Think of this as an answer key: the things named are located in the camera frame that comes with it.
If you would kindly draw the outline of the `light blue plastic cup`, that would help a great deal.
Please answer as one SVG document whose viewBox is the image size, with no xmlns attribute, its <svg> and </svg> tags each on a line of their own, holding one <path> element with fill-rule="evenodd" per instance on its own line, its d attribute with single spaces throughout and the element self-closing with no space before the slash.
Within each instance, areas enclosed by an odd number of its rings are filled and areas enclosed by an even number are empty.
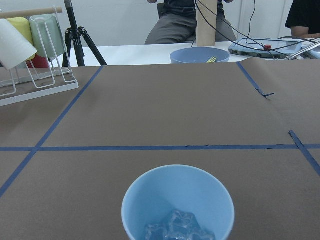
<svg viewBox="0 0 320 240">
<path fill-rule="evenodd" d="M 145 226 L 161 222 L 171 211 L 195 215 L 203 230 L 226 240 L 235 222 L 235 207 L 226 187 L 210 173 L 189 165 L 165 165 L 138 177 L 128 188 L 121 207 L 126 234 L 145 237 Z"/>
</svg>

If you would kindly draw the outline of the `blue bowl with fork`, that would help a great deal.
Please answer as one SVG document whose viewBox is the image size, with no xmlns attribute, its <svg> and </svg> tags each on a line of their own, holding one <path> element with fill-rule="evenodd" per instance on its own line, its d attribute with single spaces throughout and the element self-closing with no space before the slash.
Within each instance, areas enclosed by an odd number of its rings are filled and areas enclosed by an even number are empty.
<svg viewBox="0 0 320 240">
<path fill-rule="evenodd" d="M 214 47 L 189 47 L 176 50 L 170 54 L 172 64 L 207 63 L 215 57 L 215 63 L 228 62 L 229 52 Z"/>
</svg>

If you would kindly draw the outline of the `ice cubes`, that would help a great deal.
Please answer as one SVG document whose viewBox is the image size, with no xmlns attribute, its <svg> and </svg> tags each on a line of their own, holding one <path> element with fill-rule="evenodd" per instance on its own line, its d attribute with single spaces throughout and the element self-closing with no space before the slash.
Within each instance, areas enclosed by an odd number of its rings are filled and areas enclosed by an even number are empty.
<svg viewBox="0 0 320 240">
<path fill-rule="evenodd" d="M 215 240 L 213 232 L 201 228 L 196 216 L 181 210 L 171 211 L 161 222 L 145 226 L 145 240 Z"/>
</svg>

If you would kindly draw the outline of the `yellow plastic fork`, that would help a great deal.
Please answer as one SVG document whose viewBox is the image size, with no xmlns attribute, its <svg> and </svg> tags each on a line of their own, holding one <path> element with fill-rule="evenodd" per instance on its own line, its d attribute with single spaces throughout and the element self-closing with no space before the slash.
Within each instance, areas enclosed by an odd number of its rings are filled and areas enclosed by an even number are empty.
<svg viewBox="0 0 320 240">
<path fill-rule="evenodd" d="M 213 56 L 207 61 L 207 63 L 215 63 L 216 61 L 217 61 L 217 57 Z"/>
</svg>

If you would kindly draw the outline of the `seated person grey trousers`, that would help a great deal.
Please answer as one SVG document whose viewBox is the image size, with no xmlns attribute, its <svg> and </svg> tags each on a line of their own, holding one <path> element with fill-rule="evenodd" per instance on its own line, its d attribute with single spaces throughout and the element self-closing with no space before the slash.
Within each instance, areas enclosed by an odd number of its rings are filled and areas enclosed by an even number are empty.
<svg viewBox="0 0 320 240">
<path fill-rule="evenodd" d="M 235 41 L 237 38 L 226 19 L 223 0 L 216 0 L 217 42 Z M 161 16 L 145 40 L 146 45 L 181 44 L 196 38 L 196 3 L 194 0 L 165 0 Z"/>
</svg>

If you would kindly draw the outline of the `cardboard tube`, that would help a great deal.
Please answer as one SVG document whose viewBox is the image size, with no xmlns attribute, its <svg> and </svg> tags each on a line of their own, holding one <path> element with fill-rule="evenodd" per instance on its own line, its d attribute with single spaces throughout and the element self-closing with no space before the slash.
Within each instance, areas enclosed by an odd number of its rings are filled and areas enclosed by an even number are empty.
<svg viewBox="0 0 320 240">
<path fill-rule="evenodd" d="M 216 43 L 216 0 L 196 0 L 196 46 L 213 47 Z"/>
</svg>

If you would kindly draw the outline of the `blue teach pendant tablet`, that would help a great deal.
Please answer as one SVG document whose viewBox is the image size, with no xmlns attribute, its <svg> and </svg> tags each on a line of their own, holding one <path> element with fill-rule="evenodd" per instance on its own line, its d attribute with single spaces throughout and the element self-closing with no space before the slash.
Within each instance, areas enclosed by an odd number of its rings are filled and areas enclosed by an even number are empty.
<svg viewBox="0 0 320 240">
<path fill-rule="evenodd" d="M 303 40 L 244 37 L 233 42 L 228 51 L 232 55 L 264 59 L 285 59 L 302 49 Z"/>
</svg>

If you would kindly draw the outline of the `red cylinder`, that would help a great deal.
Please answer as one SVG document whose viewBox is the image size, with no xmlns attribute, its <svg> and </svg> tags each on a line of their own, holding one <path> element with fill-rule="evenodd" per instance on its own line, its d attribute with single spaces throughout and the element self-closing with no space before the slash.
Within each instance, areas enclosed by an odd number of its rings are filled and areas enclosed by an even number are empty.
<svg viewBox="0 0 320 240">
<path fill-rule="evenodd" d="M 41 57 L 39 55 L 35 55 L 35 57 L 31 60 L 27 60 L 26 64 L 29 69 L 35 68 L 35 69 L 40 69 L 40 68 L 49 68 L 49 62 L 47 58 Z"/>
</svg>

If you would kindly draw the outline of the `green cup on rack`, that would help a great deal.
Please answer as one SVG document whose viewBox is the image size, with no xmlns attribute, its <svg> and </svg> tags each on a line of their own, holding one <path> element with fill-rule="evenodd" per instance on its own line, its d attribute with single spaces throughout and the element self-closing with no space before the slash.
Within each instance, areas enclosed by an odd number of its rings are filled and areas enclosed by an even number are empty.
<svg viewBox="0 0 320 240">
<path fill-rule="evenodd" d="M 55 14 L 29 18 L 33 45 L 43 58 L 56 58 L 65 53 L 64 39 Z"/>
</svg>

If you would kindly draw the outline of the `white cup on rack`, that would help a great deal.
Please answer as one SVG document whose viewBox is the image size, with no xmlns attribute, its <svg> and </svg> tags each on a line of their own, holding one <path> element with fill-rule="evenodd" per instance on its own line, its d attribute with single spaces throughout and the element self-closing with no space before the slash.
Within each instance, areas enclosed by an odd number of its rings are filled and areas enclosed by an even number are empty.
<svg viewBox="0 0 320 240">
<path fill-rule="evenodd" d="M 37 49 L 6 19 L 0 20 L 0 63 L 11 70 L 30 59 Z"/>
</svg>

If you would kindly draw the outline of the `person in black shirt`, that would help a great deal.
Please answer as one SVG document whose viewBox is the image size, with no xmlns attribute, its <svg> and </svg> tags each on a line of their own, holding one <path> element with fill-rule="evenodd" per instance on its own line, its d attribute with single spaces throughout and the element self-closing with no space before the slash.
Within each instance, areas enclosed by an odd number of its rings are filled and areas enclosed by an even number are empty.
<svg viewBox="0 0 320 240">
<path fill-rule="evenodd" d="M 320 37 L 320 1 L 294 0 L 285 23 L 293 38 Z"/>
</svg>

